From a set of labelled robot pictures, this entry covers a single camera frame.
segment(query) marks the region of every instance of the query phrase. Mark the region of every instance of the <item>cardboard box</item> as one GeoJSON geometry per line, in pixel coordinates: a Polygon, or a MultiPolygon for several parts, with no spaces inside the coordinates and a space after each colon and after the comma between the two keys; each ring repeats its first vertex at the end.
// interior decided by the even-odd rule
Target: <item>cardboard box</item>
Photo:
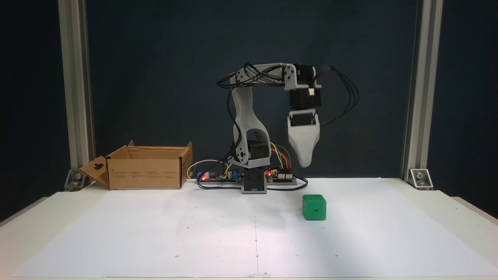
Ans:
{"type": "Polygon", "coordinates": [[[180,189],[192,164],[192,142],[186,147],[135,146],[131,141],[80,170],[111,190],[180,189]]]}

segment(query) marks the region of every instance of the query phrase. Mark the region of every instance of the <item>white paper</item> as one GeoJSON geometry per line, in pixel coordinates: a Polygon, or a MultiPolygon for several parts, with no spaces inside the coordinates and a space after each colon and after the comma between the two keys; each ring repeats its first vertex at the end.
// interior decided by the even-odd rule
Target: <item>white paper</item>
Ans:
{"type": "Polygon", "coordinates": [[[238,190],[110,191],[17,277],[430,277],[498,269],[383,179],[310,179],[266,195],[238,190]],[[325,221],[302,195],[322,194],[325,221]]]}

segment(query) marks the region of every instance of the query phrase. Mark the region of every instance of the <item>box flap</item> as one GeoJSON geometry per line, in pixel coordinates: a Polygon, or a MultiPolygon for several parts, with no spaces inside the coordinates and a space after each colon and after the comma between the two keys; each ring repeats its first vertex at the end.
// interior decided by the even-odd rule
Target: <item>box flap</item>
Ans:
{"type": "Polygon", "coordinates": [[[80,170],[93,180],[109,188],[107,178],[107,162],[103,156],[99,156],[92,162],[80,168],[80,170]]]}
{"type": "Polygon", "coordinates": [[[128,149],[126,146],[122,146],[121,148],[113,151],[110,153],[108,156],[106,156],[106,159],[110,158],[115,158],[115,159],[130,159],[128,149]]]}
{"type": "Polygon", "coordinates": [[[180,186],[187,181],[187,169],[192,164],[194,158],[194,153],[192,149],[192,142],[190,141],[183,152],[180,154],[180,170],[182,174],[180,176],[180,186]]]}

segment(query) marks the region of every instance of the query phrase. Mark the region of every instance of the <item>dark wall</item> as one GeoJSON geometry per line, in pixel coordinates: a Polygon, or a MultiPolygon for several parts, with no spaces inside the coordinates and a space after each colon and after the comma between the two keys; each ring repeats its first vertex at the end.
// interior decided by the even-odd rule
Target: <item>dark wall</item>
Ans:
{"type": "MultiPolygon", "coordinates": [[[[233,141],[227,90],[216,81],[245,62],[333,64],[361,91],[359,105],[322,129],[302,176],[399,177],[413,53],[415,0],[88,0],[96,146],[186,145],[223,155],[233,141]]],[[[339,114],[347,92],[321,78],[319,116],[339,114]]],[[[288,146],[288,94],[257,87],[254,110],[288,146]]],[[[293,157],[294,167],[297,158],[293,157]]]]}
{"type": "Polygon", "coordinates": [[[435,187],[498,217],[498,2],[445,1],[428,168],[435,187]]]}
{"type": "Polygon", "coordinates": [[[0,221],[64,190],[71,168],[56,0],[0,3],[0,221]]]}

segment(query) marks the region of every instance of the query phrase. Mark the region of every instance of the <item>yellow wire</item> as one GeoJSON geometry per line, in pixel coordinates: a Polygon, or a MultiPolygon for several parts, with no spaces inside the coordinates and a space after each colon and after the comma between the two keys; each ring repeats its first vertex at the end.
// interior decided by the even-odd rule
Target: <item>yellow wire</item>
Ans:
{"type": "Polygon", "coordinates": [[[277,152],[278,161],[280,161],[280,166],[281,166],[281,167],[282,167],[282,169],[283,169],[282,159],[280,158],[280,152],[278,151],[277,146],[275,146],[275,144],[273,144],[272,142],[270,142],[270,144],[272,144],[272,145],[273,145],[273,147],[275,148],[275,151],[277,152]]]}
{"type": "MultiPolygon", "coordinates": [[[[283,153],[281,151],[280,152],[280,157],[282,158],[283,157],[283,153]]],[[[289,162],[287,161],[287,158],[283,157],[283,159],[285,160],[285,167],[287,167],[287,169],[289,169],[289,162]]]]}
{"type": "Polygon", "coordinates": [[[232,167],[232,164],[230,163],[230,165],[227,167],[227,170],[225,170],[225,176],[227,176],[228,174],[228,169],[230,169],[230,167],[232,167]]]}

